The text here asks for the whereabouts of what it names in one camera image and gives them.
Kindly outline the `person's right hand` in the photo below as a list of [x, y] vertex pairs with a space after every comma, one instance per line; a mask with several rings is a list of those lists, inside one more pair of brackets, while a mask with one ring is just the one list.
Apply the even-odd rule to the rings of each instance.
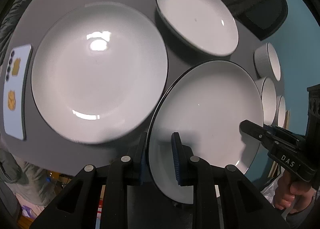
[[306, 209], [312, 202], [315, 190], [304, 181], [293, 182], [291, 174], [284, 171], [278, 180], [278, 186], [273, 197], [273, 205], [279, 210], [289, 208], [296, 197], [299, 199], [290, 213], [297, 213]]

